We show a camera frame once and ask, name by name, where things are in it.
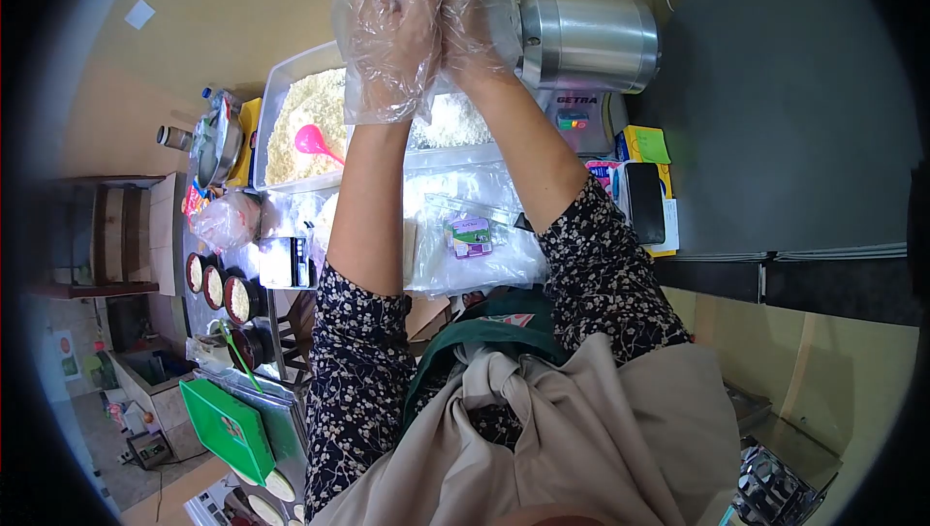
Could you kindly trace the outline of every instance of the plastic glove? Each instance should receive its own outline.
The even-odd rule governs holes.
[[[442,0],[334,0],[333,28],[346,61],[346,124],[429,116],[441,59]]]
[[[443,70],[453,81],[463,73],[513,72],[522,54],[511,0],[443,0]]]

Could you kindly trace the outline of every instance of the red bowl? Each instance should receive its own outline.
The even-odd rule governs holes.
[[[200,262],[200,281],[193,282],[191,281],[191,264],[193,262]],[[203,257],[200,253],[192,252],[187,256],[187,263],[184,264],[184,280],[187,281],[187,287],[194,294],[200,294],[203,292],[203,271],[209,264],[206,263],[206,258]],[[194,283],[200,286],[200,290],[195,290],[193,288]]]
[[[209,289],[206,285],[206,283],[209,282],[210,273],[214,271],[219,275],[220,285],[224,285],[226,283],[226,280],[228,279],[226,277],[226,272],[219,269],[215,265],[208,265],[203,269],[203,283],[201,284],[201,290],[203,290],[203,299],[206,300],[206,305],[214,310],[219,310],[223,308],[223,297],[226,296],[226,294],[223,294],[219,297],[219,304],[214,304],[212,298],[210,298]]]
[[[248,294],[248,313],[244,320],[233,313],[232,293],[233,287],[236,286],[237,282],[242,283],[242,286],[246,289],[246,294]],[[223,285],[223,303],[226,305],[226,314],[229,315],[231,321],[236,324],[245,324],[255,318],[255,314],[259,309],[259,292],[255,289],[255,284],[249,280],[237,276],[230,276],[226,280],[225,285]]]

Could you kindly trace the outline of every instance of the green sticky note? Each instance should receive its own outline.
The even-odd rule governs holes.
[[[643,162],[671,163],[668,151],[665,149],[665,135],[662,131],[638,128],[636,129],[636,142],[639,145]]]

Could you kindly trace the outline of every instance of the wrist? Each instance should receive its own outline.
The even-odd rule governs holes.
[[[476,106],[499,100],[502,93],[512,92],[515,88],[524,89],[518,78],[511,72],[489,72],[484,69],[463,70],[455,81]]]
[[[364,145],[367,148],[378,150],[406,148],[407,136],[410,134],[412,121],[382,124],[356,124],[353,130],[352,145]]]

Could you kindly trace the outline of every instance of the floral print sleeve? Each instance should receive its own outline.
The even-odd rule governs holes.
[[[307,522],[396,445],[417,367],[408,311],[405,296],[372,294],[324,266],[310,350]]]
[[[617,366],[691,342],[658,286],[652,258],[593,175],[539,241],[549,264],[553,332],[569,354],[592,333],[610,335]],[[403,327],[407,306],[404,296],[372,294],[324,267],[310,353],[308,522],[396,445],[416,371]],[[418,411],[447,378],[437,371],[423,380]],[[511,449],[523,431],[509,405],[471,410],[469,418],[484,439]]]
[[[539,240],[555,337],[569,354],[592,333],[611,337],[617,366],[691,342],[658,286],[652,257],[593,175]]]

